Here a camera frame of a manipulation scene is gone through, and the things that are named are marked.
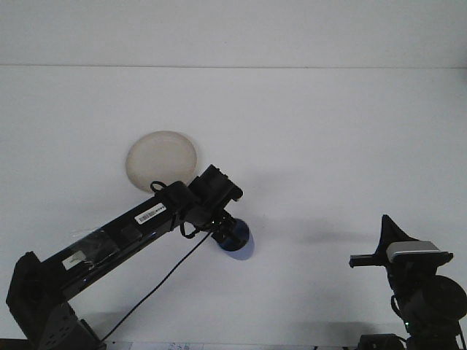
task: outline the round plate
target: round plate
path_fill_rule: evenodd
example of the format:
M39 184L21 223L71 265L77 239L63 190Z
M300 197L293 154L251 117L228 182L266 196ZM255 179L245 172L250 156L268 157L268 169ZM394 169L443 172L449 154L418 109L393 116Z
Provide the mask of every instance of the round plate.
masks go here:
M156 131L138 140L126 158L126 173L140 190L152 193L152 181L169 185L188 182L196 167L196 151L186 137L174 131Z

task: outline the black mount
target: black mount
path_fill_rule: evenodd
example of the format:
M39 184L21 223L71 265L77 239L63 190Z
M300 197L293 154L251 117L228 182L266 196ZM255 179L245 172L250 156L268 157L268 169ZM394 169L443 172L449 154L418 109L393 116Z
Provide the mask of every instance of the black mount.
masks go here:
M388 215L383 215L377 250L370 255L352 255L350 267L386 268L387 280L394 291L391 306L411 335L406 344L408 350L458 350L458 320L467 313L467 296L453 280L436 275L438 267L448 263L454 255L437 251L401 255L390 261L387 250L395 242L420 241L409 237ZM403 349L400 346L395 335L364 335L358 350Z

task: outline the barcode sticker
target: barcode sticker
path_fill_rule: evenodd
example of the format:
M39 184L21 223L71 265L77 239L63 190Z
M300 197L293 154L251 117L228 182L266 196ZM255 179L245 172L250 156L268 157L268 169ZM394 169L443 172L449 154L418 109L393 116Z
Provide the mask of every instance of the barcode sticker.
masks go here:
M140 225L144 224L147 220L152 219L156 215L162 213L165 211L167 208L164 206L162 203L158 203L152 208L142 212L140 215L137 215L134 217L136 222L138 222Z
M78 265L79 263L85 260L86 260L85 253L79 250L78 252L74 252L73 255L67 257L61 263L63 264L66 270L69 270L70 268Z

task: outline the white paper plate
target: white paper plate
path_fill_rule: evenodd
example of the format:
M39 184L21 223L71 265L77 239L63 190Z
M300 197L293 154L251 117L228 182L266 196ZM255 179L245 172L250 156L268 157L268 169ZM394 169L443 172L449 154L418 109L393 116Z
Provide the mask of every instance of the white paper plate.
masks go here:
M126 158L126 173L140 190L152 193L152 181L187 183L196 168L193 144L174 131L156 131L138 140Z

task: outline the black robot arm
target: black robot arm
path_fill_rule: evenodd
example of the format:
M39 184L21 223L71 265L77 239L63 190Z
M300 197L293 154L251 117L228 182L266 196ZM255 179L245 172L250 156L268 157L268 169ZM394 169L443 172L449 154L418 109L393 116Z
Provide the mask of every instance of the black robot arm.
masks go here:
M382 217L381 238L371 255L352 255L350 266L384 266L394 296L391 306L404 321L411 337L408 350L458 350L459 320L467 313L463 288L436 275L453 253L439 250L430 241L409 237L388 215ZM399 350L394 335L363 335L358 350Z
M129 257L189 222L228 250L247 239L235 235L236 220L225 211L242 191L214 166L189 186L175 182L43 262L33 252L21 257L13 273L7 304L26 341L0 340L0 350L104 349L68 300Z

